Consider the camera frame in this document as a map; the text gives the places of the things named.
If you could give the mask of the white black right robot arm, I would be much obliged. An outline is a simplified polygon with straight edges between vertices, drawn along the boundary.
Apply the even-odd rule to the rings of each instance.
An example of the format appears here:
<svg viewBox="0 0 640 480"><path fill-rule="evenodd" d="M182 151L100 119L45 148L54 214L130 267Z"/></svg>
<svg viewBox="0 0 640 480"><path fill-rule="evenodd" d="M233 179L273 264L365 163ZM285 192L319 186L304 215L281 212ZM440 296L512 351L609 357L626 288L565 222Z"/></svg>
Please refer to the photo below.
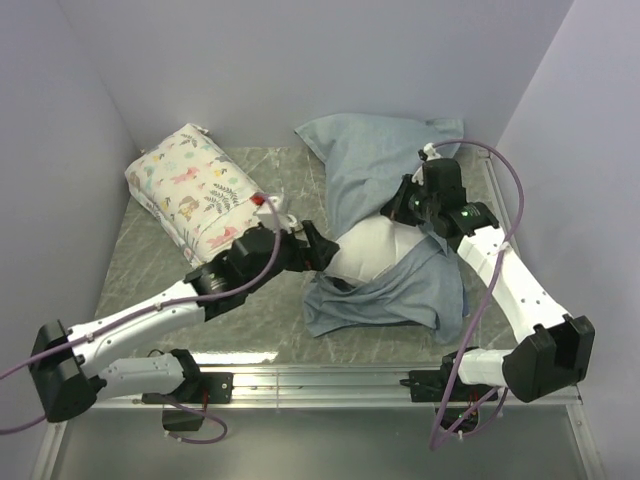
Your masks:
<svg viewBox="0 0 640 480"><path fill-rule="evenodd" d="M486 285L517 341L512 350L465 347L444 357L438 379L425 385L431 400L464 401L507 388L529 403L585 379L593 324L558 304L506 241L491 210L467 200L456 160L424 161L403 176L380 212L409 226L430 224Z"/></svg>

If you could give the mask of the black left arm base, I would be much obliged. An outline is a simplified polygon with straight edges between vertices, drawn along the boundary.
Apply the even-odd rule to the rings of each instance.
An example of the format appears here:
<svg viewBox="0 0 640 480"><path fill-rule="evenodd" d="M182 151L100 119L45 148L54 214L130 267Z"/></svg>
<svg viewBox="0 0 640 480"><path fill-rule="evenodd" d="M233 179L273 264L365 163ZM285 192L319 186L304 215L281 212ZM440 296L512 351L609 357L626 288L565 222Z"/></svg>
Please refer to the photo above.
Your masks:
<svg viewBox="0 0 640 480"><path fill-rule="evenodd" d="M146 405L162 405L162 428L168 437L194 445L218 443L228 434L228 425L213 414L216 405L227 405L232 399L234 375L231 372L200 374L187 380L170 394L145 393L141 401ZM218 427L210 439L195 438L206 422Z"/></svg>

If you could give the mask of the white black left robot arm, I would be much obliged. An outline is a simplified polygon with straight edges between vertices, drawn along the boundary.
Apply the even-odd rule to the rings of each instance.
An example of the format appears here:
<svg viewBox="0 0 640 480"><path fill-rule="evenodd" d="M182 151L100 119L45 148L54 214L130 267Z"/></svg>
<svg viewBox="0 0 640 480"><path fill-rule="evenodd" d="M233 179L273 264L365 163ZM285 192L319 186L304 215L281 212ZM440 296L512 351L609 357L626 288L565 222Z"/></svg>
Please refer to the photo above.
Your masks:
<svg viewBox="0 0 640 480"><path fill-rule="evenodd" d="M229 249L156 296L122 312L66 328L42 326L28 366L50 423L70 420L97 401L117 396L172 395L195 399L202 374L191 354L174 349L153 359L130 352L154 337L203 324L242 306L283 271L324 271L339 245L308 220L305 237L263 225L247 230Z"/></svg>

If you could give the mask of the blue fish print pillowcase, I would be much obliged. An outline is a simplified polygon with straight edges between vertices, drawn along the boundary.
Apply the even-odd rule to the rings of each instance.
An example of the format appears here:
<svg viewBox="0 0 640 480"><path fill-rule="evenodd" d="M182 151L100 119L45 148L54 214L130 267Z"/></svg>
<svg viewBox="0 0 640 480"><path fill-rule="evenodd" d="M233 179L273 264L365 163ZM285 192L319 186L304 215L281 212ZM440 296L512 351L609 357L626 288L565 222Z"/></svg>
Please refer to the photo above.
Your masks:
<svg viewBox="0 0 640 480"><path fill-rule="evenodd" d="M419 149L463 137L464 123L342 113L309 121L295 132L325 166L326 215L336 241L361 220L381 215L403 176L420 167ZM324 271L316 274L303 299L310 333L419 324L440 343L455 340L469 312L458 259L430 225L418 228L426 238L370 283L354 287Z"/></svg>

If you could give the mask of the aluminium front rail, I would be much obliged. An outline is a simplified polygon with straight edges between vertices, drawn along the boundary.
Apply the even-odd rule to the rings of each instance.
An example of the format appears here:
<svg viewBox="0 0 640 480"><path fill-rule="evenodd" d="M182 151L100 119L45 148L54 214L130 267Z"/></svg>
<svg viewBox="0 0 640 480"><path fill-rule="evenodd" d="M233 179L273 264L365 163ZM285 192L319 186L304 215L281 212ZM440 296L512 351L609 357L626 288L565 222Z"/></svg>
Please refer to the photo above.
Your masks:
<svg viewBox="0 0 640 480"><path fill-rule="evenodd" d="M399 381L411 370L437 370L406 365L254 365L204 366L189 373L175 360L126 359L89 381L85 393L63 397L61 412L71 419L94 406L146 405L145 393L170 394L200 374L231 372L231 402L214 408L330 408L433 406L413 403Z"/></svg>

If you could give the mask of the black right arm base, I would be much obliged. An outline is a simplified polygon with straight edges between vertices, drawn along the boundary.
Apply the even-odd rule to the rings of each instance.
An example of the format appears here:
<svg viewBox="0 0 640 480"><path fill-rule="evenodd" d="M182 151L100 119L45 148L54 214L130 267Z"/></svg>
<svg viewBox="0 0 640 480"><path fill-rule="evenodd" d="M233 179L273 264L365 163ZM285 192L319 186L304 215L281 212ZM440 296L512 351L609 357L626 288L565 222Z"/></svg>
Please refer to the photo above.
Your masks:
<svg viewBox="0 0 640 480"><path fill-rule="evenodd" d="M409 388L410 399L413 403L440 403L448 379L449 371L446 367L441 367L439 370L411 370L408 372L408 377L401 379L399 383L401 386ZM440 427L447 430L458 419L461 419L462 422L458 426L457 432L468 434L477 430L480 422L478 411L467 416L464 416L464 412L490 390L491 387L488 385L467 385L457 379L449 401L463 403L463 406L448 406L440 422Z"/></svg>

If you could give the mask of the white floral print pillow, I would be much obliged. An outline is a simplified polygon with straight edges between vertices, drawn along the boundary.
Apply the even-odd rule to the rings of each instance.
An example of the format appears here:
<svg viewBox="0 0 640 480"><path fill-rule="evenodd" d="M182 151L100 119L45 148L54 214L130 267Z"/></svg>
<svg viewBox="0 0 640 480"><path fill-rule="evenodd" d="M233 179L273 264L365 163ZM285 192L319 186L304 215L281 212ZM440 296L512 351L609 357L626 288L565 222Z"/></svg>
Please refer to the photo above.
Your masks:
<svg viewBox="0 0 640 480"><path fill-rule="evenodd" d="M259 222L262 189L214 141L188 123L125 171L130 194L193 267L212 260Z"/></svg>

